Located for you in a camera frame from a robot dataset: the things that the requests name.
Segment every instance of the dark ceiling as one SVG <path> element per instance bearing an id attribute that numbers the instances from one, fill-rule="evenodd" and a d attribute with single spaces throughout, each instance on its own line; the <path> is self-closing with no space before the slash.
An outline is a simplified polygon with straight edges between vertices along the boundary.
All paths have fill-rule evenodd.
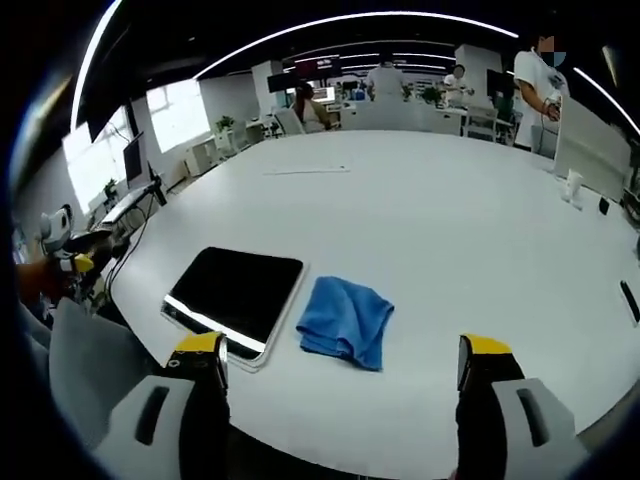
<path id="1" fill-rule="evenodd" d="M 511 69 L 513 57 L 526 44 L 532 28 L 544 21 L 557 28 L 558 35 L 566 40 L 568 56 L 561 70 L 568 77 L 572 96 L 605 120 L 628 129 L 621 115 L 593 87 L 572 72 L 572 67 L 587 72 L 612 93 L 632 117 L 640 120 L 640 98 L 634 92 L 634 79 L 637 77 L 632 63 L 633 47 L 638 42 L 631 38 L 633 32 L 617 26 L 625 12 L 609 8 L 606 11 L 554 13 L 551 6 L 543 3 L 538 1 L 534 6 L 515 1 L 328 1 L 290 6 L 278 5 L 278 2 L 123 0 L 94 57 L 79 120 L 84 121 L 87 114 L 93 115 L 94 110 L 115 110 L 127 98 L 143 95 L 155 86 L 190 78 L 237 48 L 282 29 L 336 15 L 405 10 L 461 16 L 513 31 L 521 37 L 514 39 L 473 25 L 423 17 L 342 20 L 277 37 L 235 56 L 209 71 L 205 77 L 248 70 L 265 60 L 283 59 L 318 49 L 324 50 L 316 55 L 373 53 L 381 47 L 380 43 L 365 42 L 381 40 L 405 41 L 393 44 L 393 51 L 445 56 L 454 56 L 458 45 L 470 43 L 501 52 L 505 68 Z M 64 57 L 71 72 L 79 69 L 84 45 L 85 42 L 76 42 L 70 46 L 71 53 L 67 52 Z M 616 49 L 617 86 L 612 82 L 602 54 L 604 45 Z M 352 62 L 371 63 L 369 59 L 364 62 L 353 59 Z M 447 66 L 451 62 L 423 58 L 415 63 Z M 45 123 L 35 150 L 36 164 L 50 155 L 69 131 L 74 85 L 75 78 Z"/>

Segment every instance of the blue towel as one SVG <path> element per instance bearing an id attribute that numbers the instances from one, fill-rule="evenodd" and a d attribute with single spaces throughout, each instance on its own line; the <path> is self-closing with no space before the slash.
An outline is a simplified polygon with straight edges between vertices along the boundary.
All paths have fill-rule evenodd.
<path id="1" fill-rule="evenodd" d="M 393 305 L 368 287 L 318 277 L 298 322 L 300 347 L 382 370 L 382 334 Z"/>

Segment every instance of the white wall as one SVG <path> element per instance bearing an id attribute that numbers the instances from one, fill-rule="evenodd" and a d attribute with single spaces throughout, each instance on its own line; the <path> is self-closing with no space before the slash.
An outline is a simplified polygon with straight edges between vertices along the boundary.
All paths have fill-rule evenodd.
<path id="1" fill-rule="evenodd" d="M 186 176 L 187 171 L 183 162 L 187 156 L 187 150 L 215 132 L 216 122 L 223 115 L 233 117 L 235 120 L 248 121 L 260 114 L 253 77 L 249 74 L 203 80 L 200 82 L 200 93 L 209 122 L 209 131 L 176 145 L 164 153 L 160 151 L 158 139 L 153 130 L 146 96 L 133 102 L 133 113 L 138 128 L 141 132 L 145 132 L 149 163 L 168 187 L 175 185 Z"/>
<path id="2" fill-rule="evenodd" d="M 200 92 L 212 129 L 223 115 L 236 120 L 250 120 L 260 115 L 260 104 L 250 74 L 203 80 Z"/>
<path id="3" fill-rule="evenodd" d="M 255 92 L 260 105 L 260 113 L 268 115 L 273 107 L 284 105 L 284 92 L 270 93 L 267 78 L 282 73 L 282 62 L 268 60 L 251 67 Z"/>
<path id="4" fill-rule="evenodd" d="M 444 71 L 442 75 L 434 73 L 405 73 L 404 78 L 407 82 L 417 84 L 430 84 L 436 85 L 438 82 L 444 80 Z"/>
<path id="5" fill-rule="evenodd" d="M 29 180 L 13 204 L 13 213 L 20 221 L 29 245 L 40 232 L 40 215 L 53 213 L 65 203 L 71 206 L 75 215 L 74 230 L 82 229 L 86 219 L 69 177 L 64 150 L 60 147 Z"/>
<path id="6" fill-rule="evenodd" d="M 479 103 L 487 100 L 487 70 L 502 72 L 502 57 L 497 52 L 473 45 L 460 45 L 456 49 L 456 61 L 465 68 L 465 80 L 470 88 L 475 90 L 474 100 Z"/>
<path id="7" fill-rule="evenodd" d="M 250 120 L 260 113 L 253 78 L 251 75 L 235 75 L 204 80 L 200 83 L 207 119 L 211 131 L 222 115 L 236 120 Z M 167 186 L 171 187 L 186 175 L 182 161 L 187 148 L 204 140 L 211 133 L 204 133 L 183 144 L 162 153 L 153 124 L 146 96 L 133 102 L 133 111 L 138 128 L 144 132 L 147 157 L 151 166 L 161 175 Z M 71 205 L 75 215 L 75 229 L 86 225 L 86 218 L 75 195 L 71 178 L 67 170 L 67 160 L 62 147 L 36 172 L 14 203 L 14 213 L 20 221 L 27 239 L 39 231 L 40 215 L 52 213 L 63 204 Z"/>

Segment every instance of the black cable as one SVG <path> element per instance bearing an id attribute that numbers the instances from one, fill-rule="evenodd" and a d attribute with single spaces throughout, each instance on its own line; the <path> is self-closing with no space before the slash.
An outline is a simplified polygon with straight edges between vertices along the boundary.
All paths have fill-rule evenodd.
<path id="1" fill-rule="evenodd" d="M 136 240 L 136 243 L 133 245 L 133 247 L 125 255 L 123 255 L 121 257 L 122 261 L 117 262 L 116 265 L 113 267 L 113 269 L 111 269 L 109 274 L 111 274 L 111 273 L 113 273 L 113 274 L 111 276 L 107 275 L 107 281 L 109 281 L 109 283 L 107 284 L 105 282 L 105 286 L 106 286 L 106 290 L 107 290 L 107 295 L 111 299 L 111 301 L 113 301 L 113 296 L 111 295 L 111 287 L 113 286 L 113 282 L 115 282 L 116 277 L 118 276 L 118 273 L 120 273 L 120 270 L 122 270 L 122 267 L 124 266 L 124 264 L 127 262 L 127 260 L 129 260 L 129 257 L 133 254 L 135 249 L 140 244 L 140 240 L 142 239 L 142 235 L 144 235 L 144 231 L 147 228 L 147 223 L 149 223 L 149 215 L 151 214 L 151 207 L 153 207 L 153 197 L 151 197 L 151 200 L 149 201 L 149 208 L 147 209 L 147 214 L 146 215 L 145 215 L 145 213 L 142 211 L 142 209 L 140 207 L 138 207 L 137 205 L 134 207 L 144 217 L 144 223 L 142 224 L 142 227 L 141 227 L 142 230 L 140 231 L 140 235 L 138 236 L 138 239 Z"/>
<path id="2" fill-rule="evenodd" d="M 123 139 L 125 139 L 127 141 L 127 143 L 131 143 L 131 140 L 129 140 L 127 137 L 125 137 L 124 135 L 122 135 L 120 133 L 120 130 L 118 130 L 118 127 L 116 127 L 113 123 L 109 122 L 109 125 L 111 125 L 111 128 L 113 128 L 116 133 L 118 134 L 118 136 L 122 137 Z"/>

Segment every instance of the computer monitor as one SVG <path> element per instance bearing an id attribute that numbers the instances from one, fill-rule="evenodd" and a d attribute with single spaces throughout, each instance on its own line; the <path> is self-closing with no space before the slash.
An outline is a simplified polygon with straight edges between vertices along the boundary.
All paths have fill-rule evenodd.
<path id="1" fill-rule="evenodd" d="M 129 190 L 144 187 L 151 182 L 143 134 L 141 132 L 136 135 L 122 152 Z"/>
<path id="2" fill-rule="evenodd" d="M 347 90 L 355 90 L 358 88 L 358 86 L 360 85 L 360 83 L 356 80 L 353 82 L 343 82 L 342 83 L 342 90 L 343 91 L 347 91 Z"/>
<path id="3" fill-rule="evenodd" d="M 313 99 L 318 103 L 333 103 L 336 100 L 335 87 L 314 88 L 313 94 Z"/>
<path id="4" fill-rule="evenodd" d="M 293 72 L 279 73 L 267 77 L 269 93 L 282 92 L 288 88 L 296 88 L 298 83 L 300 83 L 298 76 Z"/>

